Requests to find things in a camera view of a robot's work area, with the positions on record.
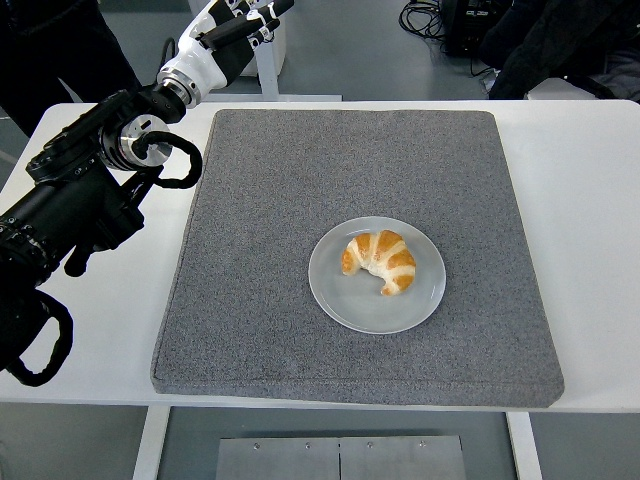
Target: plate rim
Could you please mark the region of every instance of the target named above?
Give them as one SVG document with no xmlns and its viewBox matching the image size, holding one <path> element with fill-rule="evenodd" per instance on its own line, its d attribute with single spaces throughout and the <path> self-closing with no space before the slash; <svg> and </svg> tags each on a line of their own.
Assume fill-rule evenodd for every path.
<svg viewBox="0 0 640 480">
<path fill-rule="evenodd" d="M 409 325 L 409 326 L 401 328 L 401 329 L 392 329 L 392 330 L 388 330 L 388 331 L 369 331 L 365 327 L 361 327 L 359 325 L 355 325 L 354 323 L 350 322 L 349 320 L 347 320 L 344 317 L 342 317 L 341 315 L 339 315 L 331 307 L 331 305 L 329 305 L 329 303 L 326 300 L 324 300 L 324 295 L 321 295 L 320 292 L 318 291 L 319 287 L 317 285 L 314 286 L 314 282 L 312 281 L 312 265 L 313 265 L 314 259 L 317 258 L 317 253 L 316 252 L 318 251 L 318 247 L 321 244 L 323 244 L 323 241 L 329 235 L 331 235 L 333 232 L 335 232 L 336 230 L 338 230 L 340 228 L 344 228 L 344 226 L 349 224 L 349 223 L 368 222 L 368 221 L 389 221 L 389 220 L 392 221 L 392 222 L 396 222 L 398 224 L 402 224 L 404 227 L 408 227 L 409 229 L 414 230 L 415 232 L 419 233 L 422 237 L 424 237 L 427 240 L 428 243 L 431 244 L 431 246 L 433 247 L 433 249 L 435 250 L 435 252 L 438 255 L 439 265 L 442 267 L 443 285 L 442 285 L 442 289 L 441 289 L 441 293 L 439 295 L 439 298 L 438 298 L 437 302 L 435 302 L 435 304 L 433 306 L 433 309 L 422 320 L 418 321 L 417 323 L 415 323 L 413 325 Z M 309 287 L 311 289 L 311 293 L 313 295 L 313 298 L 316 300 L 316 303 L 320 306 L 320 308 L 324 311 L 324 313 L 326 315 L 328 315 L 332 320 L 334 320 L 335 322 L 339 323 L 340 325 L 342 325 L 344 327 L 347 327 L 347 328 L 349 328 L 351 330 L 354 330 L 354 331 L 357 331 L 357 332 L 360 332 L 360 333 L 365 333 L 365 334 L 368 334 L 368 335 L 392 335 L 392 334 L 395 334 L 395 333 L 405 332 L 405 331 L 410 330 L 410 329 L 412 329 L 414 327 L 417 327 L 418 325 L 420 325 L 421 323 L 426 321 L 429 317 L 431 317 L 431 315 L 433 315 L 433 313 L 440 306 L 440 303 L 442 302 L 442 299 L 444 298 L 444 292 L 445 292 L 446 286 L 447 286 L 447 270 L 446 270 L 446 266 L 444 264 L 444 260 L 442 258 L 442 254 L 440 253 L 440 250 L 438 250 L 438 247 L 436 247 L 436 245 L 433 243 L 433 241 L 424 232 L 422 232 L 420 229 L 414 227 L 410 223 L 403 222 L 402 220 L 398 220 L 397 218 L 384 217 L 384 216 L 378 216 L 378 215 L 367 215 L 367 216 L 352 218 L 352 219 L 346 220 L 344 222 L 341 222 L 341 223 L 335 225 L 334 227 L 332 227 L 331 229 L 329 229 L 320 238 L 320 240 L 318 240 L 318 242 L 316 243 L 316 245 L 313 248 L 313 251 L 311 252 L 311 256 L 309 257 L 309 266 L 308 266 L 307 274 L 308 274 Z"/>
</svg>

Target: golden crust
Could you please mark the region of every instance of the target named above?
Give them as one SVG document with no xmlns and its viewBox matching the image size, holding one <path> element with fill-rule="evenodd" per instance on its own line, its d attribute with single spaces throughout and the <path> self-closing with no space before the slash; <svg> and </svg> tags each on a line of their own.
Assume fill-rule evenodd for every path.
<svg viewBox="0 0 640 480">
<path fill-rule="evenodd" d="M 391 230 L 356 236 L 342 252 L 341 262 L 345 275 L 364 268 L 383 278 L 386 282 L 381 291 L 383 295 L 403 292 L 415 278 L 416 261 L 402 236 Z"/>
</svg>

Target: black robotic arm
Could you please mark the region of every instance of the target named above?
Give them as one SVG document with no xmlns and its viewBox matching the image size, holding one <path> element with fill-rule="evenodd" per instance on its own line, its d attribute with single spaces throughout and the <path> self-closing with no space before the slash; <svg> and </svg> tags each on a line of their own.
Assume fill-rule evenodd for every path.
<svg viewBox="0 0 640 480">
<path fill-rule="evenodd" d="M 278 17 L 293 0 L 212 0 L 179 40 L 178 55 L 157 83 L 105 99 L 50 140 L 27 165 L 34 188 L 0 216 L 0 370 L 25 385 L 48 382 L 72 345 L 67 309 L 37 290 L 65 263 L 70 276 L 84 273 L 89 256 L 115 249 L 143 228 L 138 209 L 153 185 L 191 188 L 202 157 L 190 142 L 170 133 L 187 108 L 210 90 L 231 83 L 269 41 Z M 191 167 L 183 179 L 160 178 L 172 148 L 185 151 Z M 135 173 L 120 185 L 109 168 Z M 49 365 L 32 373 L 20 355 L 50 318 L 60 327 Z"/>
</svg>

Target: person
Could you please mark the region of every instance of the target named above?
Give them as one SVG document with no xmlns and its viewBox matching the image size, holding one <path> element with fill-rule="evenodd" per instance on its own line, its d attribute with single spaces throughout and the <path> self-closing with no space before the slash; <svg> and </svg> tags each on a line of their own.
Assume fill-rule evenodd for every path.
<svg viewBox="0 0 640 480">
<path fill-rule="evenodd" d="M 552 76 L 604 73 L 607 55 L 637 49 L 639 34 L 638 0 L 515 0 L 478 49 L 480 60 L 500 70 L 489 98 L 520 100 Z M 640 91 L 638 78 L 640 70 Z"/>
<path fill-rule="evenodd" d="M 31 136 L 44 112 L 141 87 L 96 0 L 0 0 L 0 106 Z"/>
</svg>

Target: gray felt mat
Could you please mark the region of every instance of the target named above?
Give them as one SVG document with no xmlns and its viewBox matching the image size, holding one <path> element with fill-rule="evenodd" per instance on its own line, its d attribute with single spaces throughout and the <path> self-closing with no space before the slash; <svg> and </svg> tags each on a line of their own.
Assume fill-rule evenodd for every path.
<svg viewBox="0 0 640 480">
<path fill-rule="evenodd" d="M 161 393 L 544 407 L 564 389 L 485 112 L 226 110 L 214 121 L 151 376 Z M 327 316 L 311 252 L 357 217 L 439 249 L 435 313 L 393 335 Z"/>
</svg>

